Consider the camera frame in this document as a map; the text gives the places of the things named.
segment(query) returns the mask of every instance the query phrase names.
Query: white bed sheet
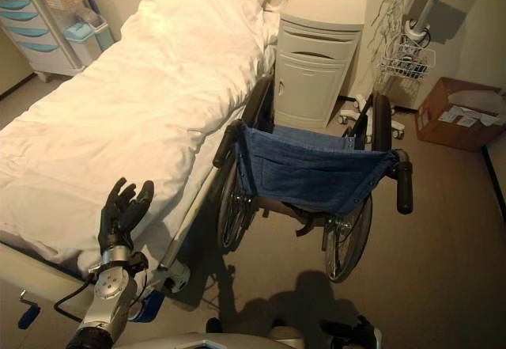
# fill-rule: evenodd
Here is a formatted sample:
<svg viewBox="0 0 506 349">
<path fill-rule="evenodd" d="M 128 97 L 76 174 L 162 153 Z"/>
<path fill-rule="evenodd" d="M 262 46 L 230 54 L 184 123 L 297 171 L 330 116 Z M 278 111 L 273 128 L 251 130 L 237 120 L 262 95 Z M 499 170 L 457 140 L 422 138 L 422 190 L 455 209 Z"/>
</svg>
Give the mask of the white bed sheet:
<svg viewBox="0 0 506 349">
<path fill-rule="evenodd" d="M 197 191 L 185 187 L 191 170 L 195 184 L 210 171 L 195 154 L 212 157 L 204 147 L 216 146 L 275 40 L 278 16 L 262 2 L 143 0 L 120 42 L 0 132 L 2 240 L 19 237 L 57 264 L 77 257 L 85 271 L 121 176 L 155 183 L 135 235 L 160 220 L 176 233 L 194 198 L 183 189 Z"/>
</svg>

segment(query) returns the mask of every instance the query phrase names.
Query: bed frame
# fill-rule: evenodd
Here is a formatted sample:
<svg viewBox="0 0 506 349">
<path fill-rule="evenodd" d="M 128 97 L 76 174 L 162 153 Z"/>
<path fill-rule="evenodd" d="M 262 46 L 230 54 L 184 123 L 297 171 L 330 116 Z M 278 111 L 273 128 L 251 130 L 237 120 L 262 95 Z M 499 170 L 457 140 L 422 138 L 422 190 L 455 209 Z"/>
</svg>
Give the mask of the bed frame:
<svg viewBox="0 0 506 349">
<path fill-rule="evenodd" d="M 287 0 L 266 0 L 264 9 L 267 11 L 279 11 L 284 7 Z M 263 97 L 261 92 L 266 92 L 265 87 L 256 86 L 251 94 L 251 99 Z M 158 270 L 153 274 L 153 282 L 163 280 L 168 277 L 168 271 L 171 270 L 176 260 L 177 253 L 191 227 L 191 223 L 197 216 L 208 192 L 211 189 L 213 181 L 217 177 L 218 170 L 212 168 L 210 174 L 202 184 L 202 187 L 188 210 L 178 233 L 168 246 Z M 62 296 L 68 295 L 82 285 L 82 279 L 68 275 L 58 268 L 46 264 L 40 260 L 20 252 L 14 248 L 4 245 L 0 242 L 0 278 L 19 286 L 20 289 L 27 290 L 30 294 L 47 299 L 50 302 L 58 301 Z M 90 285 L 78 297 L 70 299 L 66 305 L 73 307 L 77 311 L 85 312 L 93 299 L 93 285 Z"/>
</svg>

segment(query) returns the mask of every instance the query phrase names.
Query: baseboard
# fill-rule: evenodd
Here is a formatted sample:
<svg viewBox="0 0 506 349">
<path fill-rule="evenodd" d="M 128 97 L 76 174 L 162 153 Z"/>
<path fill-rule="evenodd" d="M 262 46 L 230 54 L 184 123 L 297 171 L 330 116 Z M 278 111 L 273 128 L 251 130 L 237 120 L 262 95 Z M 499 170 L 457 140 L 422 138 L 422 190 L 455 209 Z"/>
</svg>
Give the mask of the baseboard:
<svg viewBox="0 0 506 349">
<path fill-rule="evenodd" d="M 506 203 L 504 202 L 504 195 L 500 189 L 499 180 L 497 179 L 496 171 L 493 168 L 492 161 L 490 160 L 489 149 L 487 146 L 481 148 L 485 164 L 489 170 L 490 180 L 492 181 L 493 190 L 496 192 L 497 202 L 499 203 L 500 212 L 503 215 L 504 223 L 506 223 Z"/>
<path fill-rule="evenodd" d="M 11 86 L 10 88 L 8 88 L 4 93 L 0 94 L 0 101 L 9 96 L 13 91 L 18 89 L 20 86 L 32 80 L 35 76 L 36 74 L 29 74 L 26 78 L 18 82 L 15 86 Z"/>
</svg>

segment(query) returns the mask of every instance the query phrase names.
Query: bedside cabinet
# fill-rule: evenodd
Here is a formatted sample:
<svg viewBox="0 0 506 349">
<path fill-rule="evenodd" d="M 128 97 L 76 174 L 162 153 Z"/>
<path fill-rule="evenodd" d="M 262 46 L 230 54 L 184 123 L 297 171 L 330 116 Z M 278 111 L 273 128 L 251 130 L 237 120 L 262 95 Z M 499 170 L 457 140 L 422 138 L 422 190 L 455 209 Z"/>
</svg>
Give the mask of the bedside cabinet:
<svg viewBox="0 0 506 349">
<path fill-rule="evenodd" d="M 275 123 L 325 127 L 357 49 L 366 0 L 289 0 L 281 14 Z"/>
</svg>

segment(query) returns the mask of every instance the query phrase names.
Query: paper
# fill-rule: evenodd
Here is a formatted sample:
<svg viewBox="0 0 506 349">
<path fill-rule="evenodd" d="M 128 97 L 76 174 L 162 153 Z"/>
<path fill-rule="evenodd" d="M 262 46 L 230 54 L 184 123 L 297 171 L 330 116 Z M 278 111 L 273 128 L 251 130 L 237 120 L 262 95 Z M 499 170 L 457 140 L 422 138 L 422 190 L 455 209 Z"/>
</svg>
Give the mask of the paper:
<svg viewBox="0 0 506 349">
<path fill-rule="evenodd" d="M 481 113 L 480 112 L 476 112 L 475 110 L 471 110 L 471 109 L 468 109 L 468 108 L 461 108 L 461 109 L 464 111 L 464 115 L 466 117 L 475 118 L 475 119 L 480 119 L 481 118 Z"/>
<path fill-rule="evenodd" d="M 459 119 L 459 121 L 457 122 L 457 124 L 459 126 L 464 126 L 464 127 L 471 127 L 474 125 L 474 123 L 478 121 L 477 119 L 474 119 L 474 118 L 471 118 L 471 117 L 462 117 L 461 119 Z"/>
<path fill-rule="evenodd" d="M 489 116 L 488 114 L 481 114 L 480 118 L 481 123 L 483 123 L 485 126 L 492 126 L 497 121 L 497 117 Z"/>
<path fill-rule="evenodd" d="M 429 123 L 429 111 L 425 110 L 424 114 L 421 115 L 421 124 L 425 126 L 427 123 Z"/>
<path fill-rule="evenodd" d="M 455 114 L 456 116 L 463 116 L 464 115 L 464 111 L 462 110 L 462 108 L 455 106 L 455 105 L 452 105 L 451 109 L 448 110 L 448 112 L 451 114 Z"/>
<path fill-rule="evenodd" d="M 455 118 L 457 118 L 459 115 L 455 114 L 455 113 L 450 113 L 450 112 L 444 112 L 440 118 L 438 118 L 439 121 L 441 122 L 448 122 L 448 123 L 452 123 L 453 121 L 455 121 Z"/>
<path fill-rule="evenodd" d="M 418 115 L 417 117 L 417 125 L 418 125 L 418 131 L 420 131 L 423 128 L 423 125 L 421 124 L 421 116 Z"/>
<path fill-rule="evenodd" d="M 494 125 L 502 126 L 506 123 L 506 114 L 500 114 L 496 117 L 496 122 L 494 122 Z"/>
</svg>

